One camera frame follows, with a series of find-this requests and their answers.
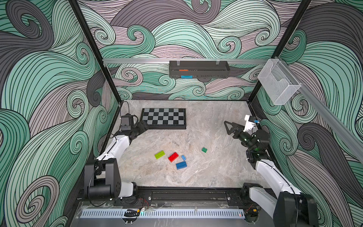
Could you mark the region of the lime green lego brick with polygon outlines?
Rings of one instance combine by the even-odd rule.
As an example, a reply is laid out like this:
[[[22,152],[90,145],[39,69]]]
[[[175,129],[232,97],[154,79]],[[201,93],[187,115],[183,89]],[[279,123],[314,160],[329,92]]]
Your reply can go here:
[[[156,159],[160,159],[161,157],[163,157],[165,155],[165,152],[162,150],[160,152],[158,152],[157,154],[155,154],[155,158]]]

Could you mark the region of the red lego brick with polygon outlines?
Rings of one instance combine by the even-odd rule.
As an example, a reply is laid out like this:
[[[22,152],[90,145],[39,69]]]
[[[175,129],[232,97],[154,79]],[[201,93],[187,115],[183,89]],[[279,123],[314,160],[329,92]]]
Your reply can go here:
[[[175,161],[177,158],[179,157],[177,152],[174,152],[172,155],[170,155],[168,157],[168,160],[172,163],[173,161]]]

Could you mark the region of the dark blue lego brick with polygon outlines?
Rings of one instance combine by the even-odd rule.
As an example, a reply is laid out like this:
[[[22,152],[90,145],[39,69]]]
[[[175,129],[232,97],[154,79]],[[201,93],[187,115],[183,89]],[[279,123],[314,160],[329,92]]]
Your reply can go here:
[[[186,161],[176,163],[177,170],[180,170],[180,169],[183,169],[183,168],[186,168],[186,167],[187,167]]]

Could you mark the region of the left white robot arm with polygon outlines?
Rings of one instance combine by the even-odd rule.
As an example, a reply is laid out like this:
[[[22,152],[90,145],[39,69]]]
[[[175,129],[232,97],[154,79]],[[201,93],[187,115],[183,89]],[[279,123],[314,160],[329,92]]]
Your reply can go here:
[[[121,180],[118,163],[131,142],[149,129],[143,120],[119,131],[111,144],[95,160],[84,167],[84,197],[93,200],[132,197],[137,193],[137,185]]]

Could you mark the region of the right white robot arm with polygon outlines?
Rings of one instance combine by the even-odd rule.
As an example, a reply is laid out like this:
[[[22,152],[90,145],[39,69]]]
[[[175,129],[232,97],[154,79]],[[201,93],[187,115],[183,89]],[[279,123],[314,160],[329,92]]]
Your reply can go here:
[[[276,167],[267,153],[270,143],[268,132],[252,129],[258,122],[247,117],[245,125],[224,121],[226,132],[247,148],[246,157],[254,170],[263,176],[273,194],[262,186],[244,184],[241,197],[258,204],[272,219],[276,227],[317,227],[318,211],[315,199],[295,187]]]

